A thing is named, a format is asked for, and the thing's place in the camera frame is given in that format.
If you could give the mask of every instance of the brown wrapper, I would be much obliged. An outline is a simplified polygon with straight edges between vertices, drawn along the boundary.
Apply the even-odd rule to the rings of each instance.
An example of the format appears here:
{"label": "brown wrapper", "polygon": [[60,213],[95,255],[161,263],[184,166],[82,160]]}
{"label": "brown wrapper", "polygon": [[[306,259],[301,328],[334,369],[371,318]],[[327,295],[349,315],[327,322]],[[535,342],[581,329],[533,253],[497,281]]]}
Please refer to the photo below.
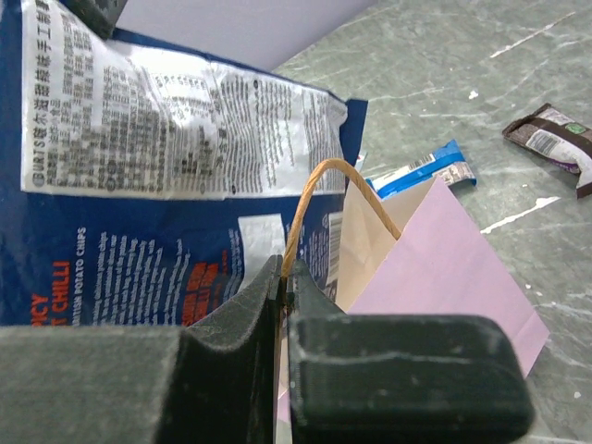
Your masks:
{"label": "brown wrapper", "polygon": [[504,138],[573,174],[579,174],[577,198],[592,194],[592,129],[564,115],[551,104],[513,121]]}

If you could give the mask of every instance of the white wall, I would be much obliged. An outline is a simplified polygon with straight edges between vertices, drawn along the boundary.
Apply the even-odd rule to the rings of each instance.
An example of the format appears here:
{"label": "white wall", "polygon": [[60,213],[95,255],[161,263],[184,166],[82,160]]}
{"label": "white wall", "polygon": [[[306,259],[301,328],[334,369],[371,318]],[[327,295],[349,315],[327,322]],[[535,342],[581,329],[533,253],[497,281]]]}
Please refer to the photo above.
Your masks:
{"label": "white wall", "polygon": [[129,0],[117,25],[273,69],[376,0]]}

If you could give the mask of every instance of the pink paper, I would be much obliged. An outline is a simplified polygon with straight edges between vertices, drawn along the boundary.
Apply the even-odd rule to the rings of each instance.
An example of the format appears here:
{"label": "pink paper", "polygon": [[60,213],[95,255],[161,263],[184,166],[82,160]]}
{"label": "pink paper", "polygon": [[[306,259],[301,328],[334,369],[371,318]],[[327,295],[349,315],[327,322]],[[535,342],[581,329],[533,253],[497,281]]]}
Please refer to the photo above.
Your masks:
{"label": "pink paper", "polygon": [[524,377],[547,327],[441,180],[405,227],[350,314],[482,315],[510,338]]}

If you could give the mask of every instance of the barcode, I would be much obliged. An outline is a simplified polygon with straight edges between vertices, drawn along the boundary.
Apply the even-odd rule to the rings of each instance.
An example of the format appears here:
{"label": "barcode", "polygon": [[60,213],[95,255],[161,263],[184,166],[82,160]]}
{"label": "barcode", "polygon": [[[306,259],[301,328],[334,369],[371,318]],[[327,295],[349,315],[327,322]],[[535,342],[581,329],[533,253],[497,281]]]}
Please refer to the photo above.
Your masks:
{"label": "barcode", "polygon": [[329,214],[329,278],[337,277],[339,272],[339,244],[341,243],[341,227],[343,213]]}
{"label": "barcode", "polygon": [[427,164],[430,164],[430,163],[434,162],[434,160],[436,160],[434,158],[434,155],[433,154],[429,154],[429,155],[427,155],[425,157],[422,157],[421,159],[413,162],[412,164],[409,164],[409,170],[410,171],[414,171],[417,168],[420,168],[420,167],[422,167],[424,165],[427,165]]}
{"label": "barcode", "polygon": [[549,157],[553,148],[555,148],[560,142],[560,138],[546,131],[543,132],[539,130],[533,134],[530,140],[526,143],[526,146]]}

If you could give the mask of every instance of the black plastic object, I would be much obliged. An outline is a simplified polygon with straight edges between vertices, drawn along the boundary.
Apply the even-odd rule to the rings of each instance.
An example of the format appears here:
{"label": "black plastic object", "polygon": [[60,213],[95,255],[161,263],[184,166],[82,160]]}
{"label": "black plastic object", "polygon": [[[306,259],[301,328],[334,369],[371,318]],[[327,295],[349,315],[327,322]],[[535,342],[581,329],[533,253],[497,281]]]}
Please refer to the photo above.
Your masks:
{"label": "black plastic object", "polygon": [[527,433],[534,409],[494,322],[341,314],[302,265],[293,288],[295,443],[501,444]]}
{"label": "black plastic object", "polygon": [[190,328],[0,328],[0,443],[273,443],[280,264]]}
{"label": "black plastic object", "polygon": [[60,0],[78,16],[92,32],[107,40],[128,0]]}

